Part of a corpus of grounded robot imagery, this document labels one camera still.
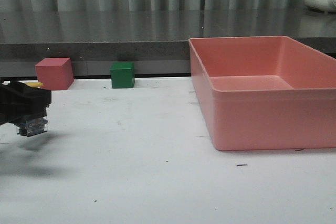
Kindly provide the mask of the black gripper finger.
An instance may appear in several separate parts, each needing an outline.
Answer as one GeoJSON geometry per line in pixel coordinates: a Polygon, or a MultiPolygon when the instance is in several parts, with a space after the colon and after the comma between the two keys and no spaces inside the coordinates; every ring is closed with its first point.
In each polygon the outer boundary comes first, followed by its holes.
{"type": "Polygon", "coordinates": [[[47,115],[51,91],[11,81],[1,84],[1,124],[21,123],[47,115]]]}

